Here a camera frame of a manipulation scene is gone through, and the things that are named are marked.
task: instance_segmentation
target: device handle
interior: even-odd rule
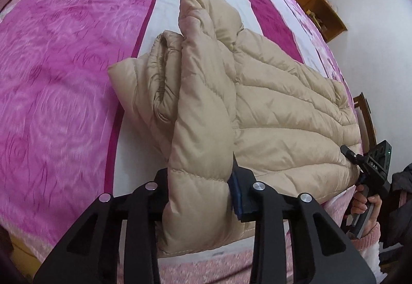
[[[369,187],[367,185],[364,185],[362,195],[368,198],[371,196],[369,192]],[[375,204],[370,203],[368,200],[366,201],[365,205],[367,206],[366,211],[363,214],[354,214],[354,219],[349,228],[349,232],[352,233],[356,237],[356,239],[360,239],[362,237],[363,231],[365,230],[365,226],[375,207]]]

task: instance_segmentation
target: wooden chair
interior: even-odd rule
[[[362,150],[367,153],[370,148],[376,146],[376,132],[372,124],[369,104],[363,93],[354,97],[354,104],[362,139]]]

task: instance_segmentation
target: finger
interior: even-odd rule
[[[362,210],[362,209],[360,209],[359,207],[353,206],[353,207],[351,208],[351,214],[352,214],[352,215],[354,215],[354,214],[364,214],[364,213],[365,213],[365,210]]]
[[[362,195],[360,192],[355,193],[354,198],[356,200],[358,200],[359,202],[363,203],[363,204],[366,204],[366,202],[367,202],[366,197],[364,195]]]
[[[367,210],[367,206],[364,203],[361,203],[359,200],[356,200],[356,199],[352,202],[352,207],[357,207],[363,211]]]
[[[364,189],[365,189],[364,186],[361,184],[356,187],[357,192],[362,192]]]
[[[370,215],[370,219],[371,220],[377,220],[378,219],[378,215],[379,212],[381,210],[381,206],[382,206],[382,199],[380,198],[379,195],[375,195],[372,197],[369,197],[368,200],[372,203],[375,204],[375,207],[372,211],[372,214]]]

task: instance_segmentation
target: black device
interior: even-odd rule
[[[356,184],[365,186],[362,194],[366,198],[379,194],[384,199],[389,195],[391,185],[388,182],[388,173],[392,147],[388,141],[382,141],[365,155],[355,154],[346,145],[341,146],[340,151],[351,163],[359,166],[360,175]],[[371,204],[369,201],[367,201],[366,206],[367,210],[363,214],[353,216],[351,225],[346,226],[346,221],[344,220],[341,226],[345,232],[349,231],[357,239],[362,237],[366,223],[374,209],[374,204]]]
[[[311,195],[280,195],[236,160],[228,184],[238,219],[256,221],[250,284],[286,283],[284,219],[290,223],[294,283],[376,284],[359,252]],[[127,219],[124,284],[160,284],[155,222],[167,202],[166,169],[130,195],[100,195],[57,243],[33,283],[115,284]]]

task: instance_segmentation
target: beige puffer jacket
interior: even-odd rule
[[[126,114],[168,160],[161,256],[209,250],[254,234],[232,213],[226,181],[240,166],[279,193],[322,203],[353,185],[340,153],[360,151],[344,86],[243,27],[224,0],[181,0],[182,35],[109,69]]]

